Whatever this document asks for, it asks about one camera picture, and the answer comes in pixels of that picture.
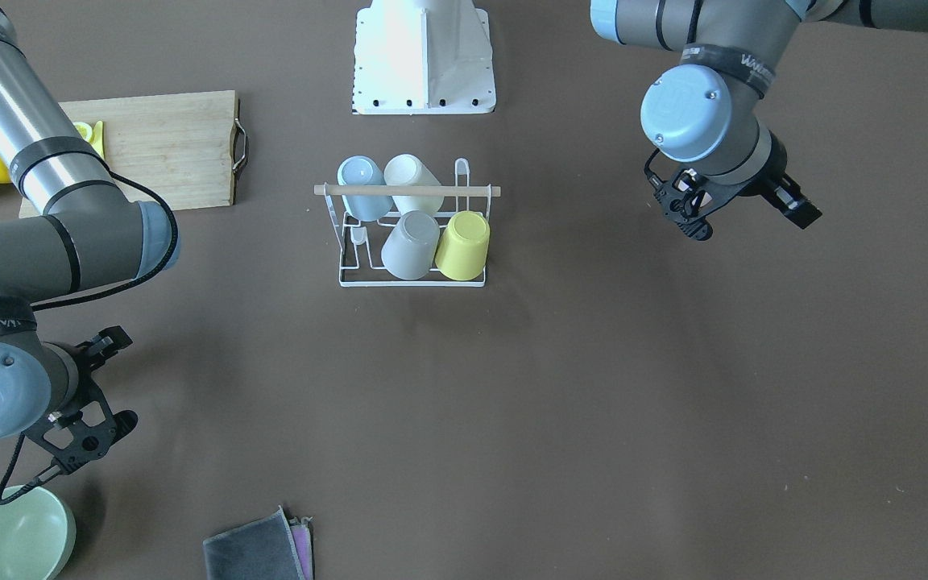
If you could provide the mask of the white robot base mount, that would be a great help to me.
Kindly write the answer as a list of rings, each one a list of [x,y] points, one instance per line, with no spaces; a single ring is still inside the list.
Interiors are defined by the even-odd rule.
[[[496,104],[489,15],[473,2],[373,1],[357,12],[353,114],[489,114]]]

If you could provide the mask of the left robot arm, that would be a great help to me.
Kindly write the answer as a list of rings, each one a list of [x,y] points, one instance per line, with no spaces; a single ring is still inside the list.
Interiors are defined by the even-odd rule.
[[[759,196],[800,228],[820,217],[787,173],[785,145],[755,115],[802,23],[833,22],[928,33],[928,1],[593,1],[590,23],[622,45],[678,54],[649,86],[640,124],[654,155],[677,163],[669,179],[644,174],[666,219],[707,241],[708,216]]]

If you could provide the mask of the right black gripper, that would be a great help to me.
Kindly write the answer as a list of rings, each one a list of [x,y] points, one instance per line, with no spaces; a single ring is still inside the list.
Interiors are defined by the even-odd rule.
[[[42,346],[63,361],[66,389],[62,400],[49,404],[47,414],[23,434],[52,455],[62,474],[72,474],[93,460],[104,458],[113,444],[136,429],[139,415],[113,412],[93,371],[133,344],[121,326],[104,328],[88,341],[71,346],[45,342]]]

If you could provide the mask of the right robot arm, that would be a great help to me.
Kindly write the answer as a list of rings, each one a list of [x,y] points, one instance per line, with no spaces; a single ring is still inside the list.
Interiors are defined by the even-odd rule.
[[[178,228],[157,194],[129,201],[32,70],[0,7],[0,157],[32,217],[0,221],[0,440],[40,445],[71,474],[131,433],[92,373],[130,344],[118,327],[75,346],[44,341],[40,311],[100,300],[174,264]]]

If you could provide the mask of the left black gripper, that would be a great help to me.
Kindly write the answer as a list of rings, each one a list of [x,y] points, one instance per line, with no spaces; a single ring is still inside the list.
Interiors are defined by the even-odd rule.
[[[822,216],[821,210],[802,194],[802,187],[785,173],[788,154],[780,140],[773,140],[763,168],[751,179],[736,184],[708,179],[689,165],[678,166],[670,179],[663,180],[651,169],[651,163],[660,153],[656,148],[649,155],[644,174],[654,187],[654,198],[663,216],[694,241],[711,238],[712,227],[706,218],[738,196],[761,196],[780,210],[785,219],[802,229]]]

